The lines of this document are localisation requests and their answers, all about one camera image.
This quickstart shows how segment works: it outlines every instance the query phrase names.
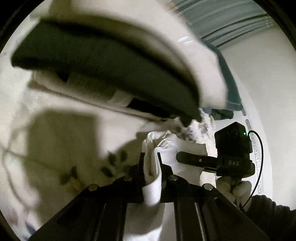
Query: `black sleeve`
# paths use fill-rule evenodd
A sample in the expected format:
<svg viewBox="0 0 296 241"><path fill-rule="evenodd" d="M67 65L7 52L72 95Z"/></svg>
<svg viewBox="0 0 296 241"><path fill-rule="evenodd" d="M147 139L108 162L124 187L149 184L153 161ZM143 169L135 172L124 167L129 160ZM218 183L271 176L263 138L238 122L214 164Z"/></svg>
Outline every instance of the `black sleeve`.
<svg viewBox="0 0 296 241"><path fill-rule="evenodd" d="M253 196L252 204L246 215L271 241L292 240L296 237L296 210L291 211L289 207L276 205L266 196Z"/></svg>

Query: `glove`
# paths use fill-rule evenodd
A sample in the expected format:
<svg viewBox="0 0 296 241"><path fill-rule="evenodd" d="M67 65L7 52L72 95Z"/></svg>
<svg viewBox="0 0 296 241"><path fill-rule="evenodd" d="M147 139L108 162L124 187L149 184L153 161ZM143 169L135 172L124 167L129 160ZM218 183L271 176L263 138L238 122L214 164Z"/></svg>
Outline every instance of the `glove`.
<svg viewBox="0 0 296 241"><path fill-rule="evenodd" d="M231 203L238 198L242 205L246 203L251 194L252 184L249 181L241 181L234 187L233 192L230 192L232 184L231 177L219 177L216 180L216 189L222 193ZM249 208L250 202L245 206L245 211Z"/></svg>

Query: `blue fabric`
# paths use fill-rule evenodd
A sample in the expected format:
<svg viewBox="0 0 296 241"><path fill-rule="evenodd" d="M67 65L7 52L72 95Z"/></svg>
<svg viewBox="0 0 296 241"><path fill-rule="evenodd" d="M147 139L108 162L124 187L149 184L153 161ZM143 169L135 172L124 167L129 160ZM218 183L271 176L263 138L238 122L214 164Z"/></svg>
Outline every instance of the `blue fabric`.
<svg viewBox="0 0 296 241"><path fill-rule="evenodd" d="M206 45L209 49L211 49L213 52L215 52L218 56L221 72L223 74L223 77L225 79L225 83L228 88L228 97L227 97L227 110L235 110L235 111L241 111L242 110L242 102L239 96L239 91L237 89L237 84L235 83L235 80L233 78L233 75L226 63L226 60L224 59L222 53L219 49L211 45L210 43L202 40L204 45Z"/></svg>
<svg viewBox="0 0 296 241"><path fill-rule="evenodd" d="M212 113L212 109L211 108L203 108L203 110L204 110L204 112L206 113L206 114L211 114Z"/></svg>

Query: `dark green cloth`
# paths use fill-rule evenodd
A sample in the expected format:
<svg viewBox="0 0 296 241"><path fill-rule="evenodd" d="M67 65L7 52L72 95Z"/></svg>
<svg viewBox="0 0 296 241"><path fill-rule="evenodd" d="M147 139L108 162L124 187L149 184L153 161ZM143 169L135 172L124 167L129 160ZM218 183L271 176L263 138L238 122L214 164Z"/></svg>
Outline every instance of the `dark green cloth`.
<svg viewBox="0 0 296 241"><path fill-rule="evenodd" d="M232 110L217 110L210 108L204 108L203 110L205 113L212 115L215 121L232 119L234 115Z"/></svg>
<svg viewBox="0 0 296 241"><path fill-rule="evenodd" d="M74 24L40 22L11 59L24 69L50 69L95 77L172 115L201 120L198 91L136 49Z"/></svg>

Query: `laundry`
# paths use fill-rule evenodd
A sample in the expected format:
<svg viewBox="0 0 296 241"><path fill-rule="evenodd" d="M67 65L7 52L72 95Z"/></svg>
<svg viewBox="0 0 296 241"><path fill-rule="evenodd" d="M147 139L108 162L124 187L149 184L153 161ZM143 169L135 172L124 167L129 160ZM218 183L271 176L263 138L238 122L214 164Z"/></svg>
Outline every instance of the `laundry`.
<svg viewBox="0 0 296 241"><path fill-rule="evenodd" d="M160 203L161 168L157 153L160 153L164 164L171 166L174 174L186 178L191 184L200 184L199 176L203 171L200 167L178 163L176 154L180 151L207 155L205 144L186 142L170 131L151 132L143 141L146 182L146 186L142 188L144 202L128 205L124 240L160 240L160 237L162 241L176 239L176 236L172 239L172 235L169 234L175 233L175 224L165 218L174 215L171 204Z"/></svg>
<svg viewBox="0 0 296 241"><path fill-rule="evenodd" d="M76 71L106 81L171 114L200 120L197 87L188 88L137 51L81 26L40 22L15 51L12 65Z"/></svg>
<svg viewBox="0 0 296 241"><path fill-rule="evenodd" d="M200 113L202 122L186 128L179 118L151 122L29 86L9 145L0 148L4 217L20 240L27 240L85 187L108 185L126 174L151 131L170 130L185 142L205 143L208 155L217 155L213 119ZM189 178L215 183L211 173Z"/></svg>
<svg viewBox="0 0 296 241"><path fill-rule="evenodd" d="M238 92L238 89L237 89L237 84L235 83L235 80L234 80L234 77L233 77L233 75L231 73L231 70L229 69L229 67L228 67L228 65L226 63L226 60L224 59L222 53L220 52L219 49L214 47L209 42L204 41L204 40L202 40L202 42L209 49L214 51L218 56L221 72L222 72L222 74L224 76L224 79L225 79L225 82L226 82L227 88L228 88L228 97L227 97L226 110L236 110L236 111L242 110L242 103L241 103L241 99L240 99L239 92Z"/></svg>
<svg viewBox="0 0 296 241"><path fill-rule="evenodd" d="M153 105L145 107L144 104L148 105L147 102L142 101L139 106L140 100L106 81L86 77L75 72L61 74L60 72L38 70L33 72L32 80L33 82L30 84L32 88L43 86L59 94L110 110L142 116L155 121L169 117L161 108L157 111L157 107Z"/></svg>

